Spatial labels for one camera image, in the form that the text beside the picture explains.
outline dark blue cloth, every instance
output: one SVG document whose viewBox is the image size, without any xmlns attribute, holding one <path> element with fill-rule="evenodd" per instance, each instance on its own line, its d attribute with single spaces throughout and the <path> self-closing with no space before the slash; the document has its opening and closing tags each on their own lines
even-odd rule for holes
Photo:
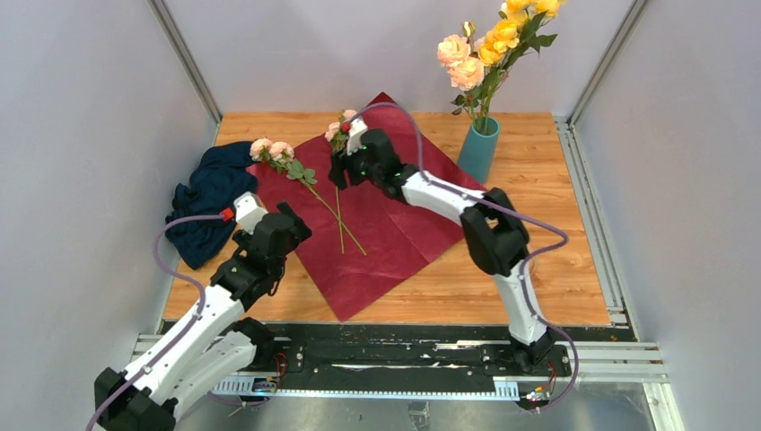
<svg viewBox="0 0 761 431">
<path fill-rule="evenodd" d="M 246 172 L 254 162 L 249 151 L 251 141 L 209 148 L 190 175 L 188 185 L 178 184 L 171 202 L 174 211 L 166 222 L 185 216 L 219 214 L 232 207 L 238 196 L 257 191 L 257 178 Z M 185 263 L 201 268 L 224 247 L 235 229 L 235 221 L 212 220 L 186 222 L 166 233 Z"/>
</svg>

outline wooden table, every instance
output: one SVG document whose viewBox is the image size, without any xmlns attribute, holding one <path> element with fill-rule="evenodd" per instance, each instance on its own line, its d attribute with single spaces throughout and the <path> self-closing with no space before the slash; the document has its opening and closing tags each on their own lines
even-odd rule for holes
<svg viewBox="0 0 761 431">
<path fill-rule="evenodd" d="M 609 324 L 553 118 L 549 114 L 493 115 L 502 133 L 486 186 L 504 189 L 516 209 L 558 226 L 570 236 L 561 250 L 537 259 L 532 277 L 543 313 L 563 325 Z M 334 112 L 228 113 L 216 144 L 269 136 L 295 145 L 323 133 L 335 117 Z M 415 119 L 432 142 L 456 159 L 468 131 L 467 116 L 416 113 Z M 557 241 L 551 233 L 527 227 L 533 250 Z M 228 241 L 201 269 L 194 271 L 180 262 L 179 272 L 207 283 L 234 250 L 235 243 Z M 196 299 L 197 290 L 176 279 L 164 318 L 178 319 Z M 261 321 L 337 321 L 295 255 L 288 259 L 277 295 L 263 296 L 247 315 Z M 508 317 L 494 283 L 472 263 L 463 240 L 350 321 L 505 324 Z"/>
</svg>

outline red cloth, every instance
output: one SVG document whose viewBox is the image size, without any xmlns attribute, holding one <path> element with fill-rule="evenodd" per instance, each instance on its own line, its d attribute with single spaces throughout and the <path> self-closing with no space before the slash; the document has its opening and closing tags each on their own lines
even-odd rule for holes
<svg viewBox="0 0 761 431">
<path fill-rule="evenodd" d="M 393 100 L 381 93 L 370 104 L 379 101 Z M 363 119 L 368 128 L 382 128 L 389 135 L 402 163 L 417 164 L 415 133 L 404 113 L 382 107 L 368 110 Z M 296 158 L 317 172 L 314 189 L 335 209 L 336 188 L 328 180 L 328 141 L 322 135 L 312 138 L 296 147 Z M 469 189 L 483 189 L 425 138 L 424 165 L 439 178 Z M 364 182 L 341 191 L 340 204 L 344 223 L 367 256 L 346 232 L 346 254 L 342 255 L 336 218 L 300 182 L 288 180 L 264 164 L 256 164 L 249 171 L 259 179 L 258 195 L 265 206 L 273 208 L 278 202 L 288 202 L 313 231 L 296 254 L 341 321 L 412 277 L 463 237 L 459 226 L 449 220 L 385 198 L 372 184 Z"/>
</svg>

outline crumpled fabric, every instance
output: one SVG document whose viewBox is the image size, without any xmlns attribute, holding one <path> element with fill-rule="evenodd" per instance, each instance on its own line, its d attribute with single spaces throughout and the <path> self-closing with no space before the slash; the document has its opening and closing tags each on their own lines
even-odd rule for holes
<svg viewBox="0 0 761 431">
<path fill-rule="evenodd" d="M 393 100 L 381 93 L 370 104 L 380 101 Z M 382 107 L 367 111 L 363 119 L 369 128 L 382 128 L 389 135 L 402 163 L 417 164 L 415 131 L 404 113 Z M 316 136 L 298 145 L 295 152 L 305 167 L 317 172 L 314 188 L 335 209 L 335 185 L 328 179 L 328 141 L 323 135 Z M 468 189 L 484 189 L 425 138 L 424 163 L 427 171 L 443 180 Z M 453 222 L 386 198 L 366 181 L 341 191 L 339 198 L 342 219 L 367 256 L 346 232 L 346 254 L 341 254 L 336 218 L 300 182 L 278 175 L 265 164 L 252 166 L 249 172 L 259 178 L 258 195 L 266 207 L 288 202 L 313 231 L 296 254 L 341 321 L 349 320 L 463 238 L 461 228 Z"/>
<path fill-rule="evenodd" d="M 246 172 L 254 163 L 250 148 L 247 141 L 206 150 L 188 185 L 175 188 L 171 201 L 174 211 L 167 215 L 166 223 L 185 216 L 219 214 L 243 193 L 256 192 L 257 178 Z M 234 229 L 232 220 L 186 222 L 172 227 L 166 238 L 189 267 L 198 269 L 222 250 Z"/>
</svg>

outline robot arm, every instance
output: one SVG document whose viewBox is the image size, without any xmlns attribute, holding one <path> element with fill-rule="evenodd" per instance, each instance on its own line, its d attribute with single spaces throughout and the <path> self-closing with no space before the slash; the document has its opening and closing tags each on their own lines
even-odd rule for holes
<svg viewBox="0 0 761 431">
<path fill-rule="evenodd" d="M 287 254 L 311 236 L 311 230 L 287 204 L 277 208 L 280 213 L 267 213 L 250 193 L 235 201 L 235 219 L 242 229 L 232 238 L 239 247 L 206 287 L 206 303 L 200 314 L 195 303 L 155 346 L 123 372 L 107 368 L 96 379 L 98 407 L 138 372 L 144 373 L 105 409 L 98 420 L 102 427 L 109 431 L 171 430 L 188 408 L 225 376 L 271 362 L 274 336 L 258 321 L 239 318 L 277 287 Z M 176 341 L 196 317 L 193 326 Z M 228 327 L 231 330 L 209 347 Z M 157 352 L 172 343 L 158 363 L 148 366 Z"/>
<path fill-rule="evenodd" d="M 416 166 L 399 160 L 389 137 L 382 130 L 368 130 L 363 121 L 358 121 L 361 119 L 353 121 L 348 128 L 346 150 L 331 155 L 330 180 L 340 189 L 368 180 L 388 198 L 429 209 L 460 225 L 471 259 L 497 285 L 510 316 L 510 335 L 517 347 L 516 358 L 527 367 L 538 364 L 554 342 L 547 327 L 531 314 L 520 285 L 518 267 L 529 254 L 529 234 L 520 220 L 467 199 L 470 195 L 513 209 L 507 195 L 501 189 L 487 192 L 464 189 L 439 180 L 430 172 L 424 176 Z M 426 177 L 434 178 L 458 193 L 438 187 Z M 496 225 L 490 226 L 487 219 L 495 220 Z M 530 277 L 526 281 L 529 299 L 534 309 L 539 310 Z"/>
</svg>

